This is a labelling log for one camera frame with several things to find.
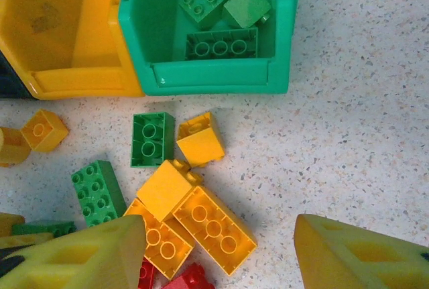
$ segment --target speckled floor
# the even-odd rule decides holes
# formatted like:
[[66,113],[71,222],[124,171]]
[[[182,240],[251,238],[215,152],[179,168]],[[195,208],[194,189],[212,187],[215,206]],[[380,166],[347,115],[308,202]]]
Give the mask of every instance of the speckled floor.
[[0,211],[82,226],[70,174],[96,159],[112,162],[130,203],[154,171],[129,167],[132,114],[167,111],[179,123],[210,110],[227,156],[200,171],[259,240],[230,278],[194,251],[189,262],[217,288],[303,288],[298,213],[429,245],[427,2],[300,0],[286,95],[0,101],[3,126],[45,108],[70,128],[55,152],[0,171]]

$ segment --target yellow lego brick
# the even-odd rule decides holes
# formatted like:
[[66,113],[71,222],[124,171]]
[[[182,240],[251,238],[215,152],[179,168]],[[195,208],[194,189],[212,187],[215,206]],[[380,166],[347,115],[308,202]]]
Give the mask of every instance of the yellow lego brick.
[[9,237],[12,235],[12,226],[23,223],[25,219],[21,215],[0,212],[0,237]]
[[12,235],[11,237],[0,237],[0,249],[8,247],[20,247],[21,245],[41,244],[52,240],[54,235],[52,233],[37,233],[37,234],[24,234]]
[[174,217],[228,276],[256,249],[244,223],[212,192],[197,186],[174,211]]
[[67,127],[53,112],[40,109],[21,128],[22,135],[35,152],[48,153],[68,135]]
[[203,167],[225,156],[216,119],[210,112],[180,124],[177,144],[191,167]]
[[25,261],[0,288],[136,289],[145,246],[143,219],[120,217],[9,255]]
[[202,177],[189,170],[186,162],[165,160],[138,190],[137,197],[159,222],[171,219],[183,198],[201,184]]
[[146,225],[145,258],[171,280],[195,247],[194,238],[175,219],[158,222],[136,198],[124,215],[141,215]]
[[306,289],[429,288],[429,248],[316,215],[294,243]]
[[31,152],[18,129],[0,127],[0,166],[22,163]]

